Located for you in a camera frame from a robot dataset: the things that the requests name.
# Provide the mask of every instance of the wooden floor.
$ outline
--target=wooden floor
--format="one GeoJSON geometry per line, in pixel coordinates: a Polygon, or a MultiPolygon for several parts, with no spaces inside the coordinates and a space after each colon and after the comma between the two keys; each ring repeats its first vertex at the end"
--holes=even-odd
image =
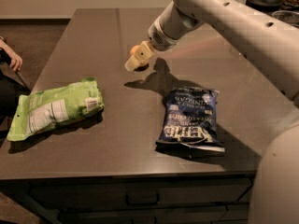
{"type": "MultiPolygon", "coordinates": [[[[0,35],[5,37],[8,44],[23,58],[21,74],[31,87],[36,83],[47,60],[62,36],[66,25],[66,21],[53,20],[0,20],[0,35]]],[[[12,77],[20,82],[18,77],[10,69],[7,69],[7,65],[0,65],[0,69],[8,77],[12,77]]],[[[6,127],[7,121],[4,120],[0,124],[0,131],[6,127]]],[[[0,192],[1,223],[44,224],[45,222],[0,192]]]]}

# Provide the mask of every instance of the chip bag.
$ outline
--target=chip bag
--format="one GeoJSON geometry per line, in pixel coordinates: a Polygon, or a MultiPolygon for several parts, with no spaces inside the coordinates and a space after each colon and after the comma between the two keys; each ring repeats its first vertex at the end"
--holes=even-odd
{"type": "Polygon", "coordinates": [[[216,98],[219,92],[200,88],[170,91],[164,126],[158,147],[183,145],[190,148],[224,152],[216,135],[216,98]]]}
{"type": "Polygon", "coordinates": [[[103,98],[93,77],[65,87],[21,95],[7,140],[21,141],[79,122],[103,108],[103,98]]]}

